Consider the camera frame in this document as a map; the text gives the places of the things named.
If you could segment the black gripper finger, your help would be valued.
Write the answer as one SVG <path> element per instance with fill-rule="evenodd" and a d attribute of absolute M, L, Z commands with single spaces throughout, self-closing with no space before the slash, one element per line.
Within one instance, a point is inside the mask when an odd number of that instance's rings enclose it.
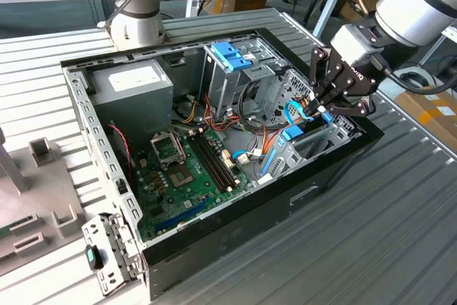
<path fill-rule="evenodd" d="M 322 105 L 334 116 L 366 117 L 376 111 L 376 105 L 371 97 L 361 96 L 355 103 L 346 99 L 346 89 L 334 88 L 322 96 Z"/>
<path fill-rule="evenodd" d="M 311 52 L 308 82 L 313 87 L 315 99 L 320 105 L 329 104 L 339 93 L 336 79 L 339 76 L 339 62 L 333 49 L 317 47 Z"/>

